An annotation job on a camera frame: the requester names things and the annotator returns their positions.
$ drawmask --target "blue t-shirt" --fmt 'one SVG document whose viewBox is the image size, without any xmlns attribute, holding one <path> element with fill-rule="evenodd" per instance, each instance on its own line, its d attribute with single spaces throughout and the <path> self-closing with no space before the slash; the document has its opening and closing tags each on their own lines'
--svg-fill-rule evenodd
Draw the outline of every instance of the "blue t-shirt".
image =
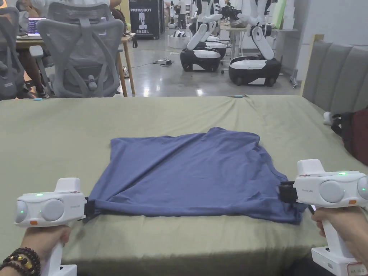
<svg viewBox="0 0 368 276">
<path fill-rule="evenodd" d="M 246 215 L 299 224 L 305 205 L 278 199 L 271 157 L 249 132 L 212 128 L 178 137 L 116 138 L 93 188 L 96 212 L 145 216 Z"/>
</svg>

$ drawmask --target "sticker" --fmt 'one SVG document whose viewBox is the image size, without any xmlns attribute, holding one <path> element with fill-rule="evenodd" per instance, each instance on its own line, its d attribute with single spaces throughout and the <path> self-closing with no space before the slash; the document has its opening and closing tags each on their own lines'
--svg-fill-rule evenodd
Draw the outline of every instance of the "sticker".
<svg viewBox="0 0 368 276">
<path fill-rule="evenodd" d="M 362 263 L 351 263 L 347 265 L 347 274 L 349 276 L 366 276 L 368 272 Z"/>
</svg>

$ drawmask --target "laptop screen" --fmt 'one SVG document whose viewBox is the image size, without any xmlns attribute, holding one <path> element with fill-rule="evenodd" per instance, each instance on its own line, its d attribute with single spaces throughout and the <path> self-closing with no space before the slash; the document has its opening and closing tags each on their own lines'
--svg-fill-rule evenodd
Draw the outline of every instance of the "laptop screen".
<svg viewBox="0 0 368 276">
<path fill-rule="evenodd" d="M 45 18 L 44 17 L 29 17 L 28 18 L 28 35 L 29 36 L 39 36 L 40 35 L 37 31 L 36 23 L 41 19 L 45 19 Z"/>
</svg>

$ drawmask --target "hand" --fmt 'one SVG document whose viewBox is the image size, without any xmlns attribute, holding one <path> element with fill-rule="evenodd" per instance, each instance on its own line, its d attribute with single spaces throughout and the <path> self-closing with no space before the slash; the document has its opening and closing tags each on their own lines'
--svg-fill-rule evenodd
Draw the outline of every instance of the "hand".
<svg viewBox="0 0 368 276">
<path fill-rule="evenodd" d="M 28 17 L 39 17 L 37 11 L 30 6 L 27 6 L 25 10 L 28 12 Z"/>
<path fill-rule="evenodd" d="M 59 241 L 62 244 L 66 244 L 69 241 L 70 231 L 70 227 L 65 225 L 28 228 L 24 234 L 21 247 L 29 247 L 38 254 L 42 271 L 51 250 L 56 244 Z"/>
<path fill-rule="evenodd" d="M 345 208 L 319 208 L 312 219 L 317 222 L 320 235 L 326 237 L 323 220 L 336 229 L 350 253 L 364 265 L 368 264 L 368 221 L 359 206 Z"/>
</svg>

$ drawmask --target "gray upholstered headboard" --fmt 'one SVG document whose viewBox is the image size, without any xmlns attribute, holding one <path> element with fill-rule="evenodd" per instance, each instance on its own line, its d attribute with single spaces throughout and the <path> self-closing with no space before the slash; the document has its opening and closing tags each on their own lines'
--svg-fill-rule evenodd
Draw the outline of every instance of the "gray upholstered headboard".
<svg viewBox="0 0 368 276">
<path fill-rule="evenodd" d="M 315 41 L 302 96 L 333 114 L 368 105 L 368 50 Z"/>
</svg>

